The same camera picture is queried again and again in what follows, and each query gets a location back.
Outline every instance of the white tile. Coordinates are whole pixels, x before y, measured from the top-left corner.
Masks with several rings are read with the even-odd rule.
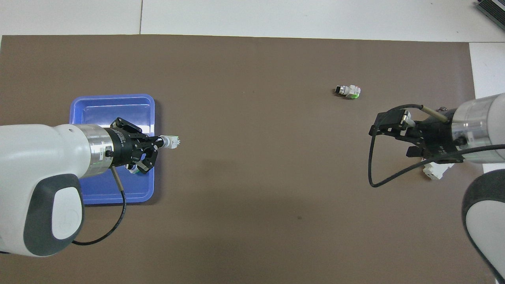
[[[471,42],[470,58],[475,97],[483,98],[505,92],[505,43]],[[484,164],[484,172],[505,169],[505,164]]]
[[[0,0],[0,34],[136,34],[141,0]]]
[[[475,0],[144,0],[145,34],[505,41]]]

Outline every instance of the blue plastic bin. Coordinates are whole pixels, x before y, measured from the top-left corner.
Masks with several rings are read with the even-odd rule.
[[[69,123],[109,127],[117,117],[137,125],[149,136],[155,134],[155,102],[148,94],[78,97],[70,107]],[[132,174],[125,167],[118,167],[117,170],[127,202],[144,202],[151,198],[154,192],[154,168],[147,174]],[[110,170],[82,178],[80,182],[84,204],[123,202]]]

